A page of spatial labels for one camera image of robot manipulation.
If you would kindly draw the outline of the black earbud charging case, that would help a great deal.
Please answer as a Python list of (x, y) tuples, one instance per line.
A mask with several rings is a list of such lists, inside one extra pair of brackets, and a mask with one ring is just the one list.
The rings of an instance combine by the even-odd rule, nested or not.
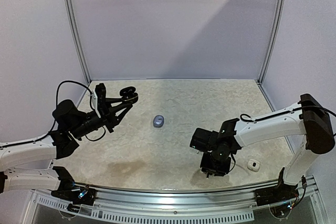
[(137, 103), (139, 95), (136, 93), (135, 87), (126, 87), (120, 90), (119, 92), (122, 102)]

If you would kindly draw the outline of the white earbud charging case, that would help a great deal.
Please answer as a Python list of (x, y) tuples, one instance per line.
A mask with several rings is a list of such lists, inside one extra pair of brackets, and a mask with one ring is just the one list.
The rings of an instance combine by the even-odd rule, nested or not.
[(258, 172), (260, 170), (260, 162), (254, 159), (250, 159), (247, 162), (247, 168), (253, 172)]

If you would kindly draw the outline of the purple earbud charging case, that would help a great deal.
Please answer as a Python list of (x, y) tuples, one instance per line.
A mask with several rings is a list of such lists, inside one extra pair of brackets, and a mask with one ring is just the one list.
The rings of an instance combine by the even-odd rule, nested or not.
[(153, 119), (153, 127), (161, 128), (164, 125), (164, 117), (162, 115), (156, 115)]

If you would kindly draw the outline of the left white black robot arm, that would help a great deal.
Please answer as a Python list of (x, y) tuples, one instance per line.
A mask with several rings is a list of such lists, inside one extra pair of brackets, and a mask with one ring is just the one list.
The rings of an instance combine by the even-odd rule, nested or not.
[(69, 157), (79, 147), (83, 136), (103, 128), (112, 133), (138, 101), (138, 94), (120, 98), (97, 98), (91, 112), (82, 112), (67, 99), (60, 102), (53, 117), (58, 128), (46, 136), (1, 145), (1, 192), (17, 189), (46, 189), (51, 195), (74, 205), (93, 206), (97, 191), (77, 186), (56, 159)]

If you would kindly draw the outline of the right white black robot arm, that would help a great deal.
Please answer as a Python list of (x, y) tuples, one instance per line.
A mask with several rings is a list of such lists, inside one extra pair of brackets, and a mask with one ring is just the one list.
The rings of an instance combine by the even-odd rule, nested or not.
[(255, 191), (258, 206), (294, 199), (288, 206), (292, 209), (302, 199), (297, 187), (298, 184), (306, 187), (306, 171), (319, 155), (335, 147), (331, 115), (332, 111), (306, 93), (298, 102), (282, 110), (254, 118), (241, 114), (239, 118), (224, 121), (218, 132), (197, 128), (190, 147), (202, 152), (200, 168), (203, 173), (223, 177), (231, 172), (236, 164), (234, 156), (243, 147), (274, 138), (302, 135), (299, 150), (281, 169), (277, 184)]

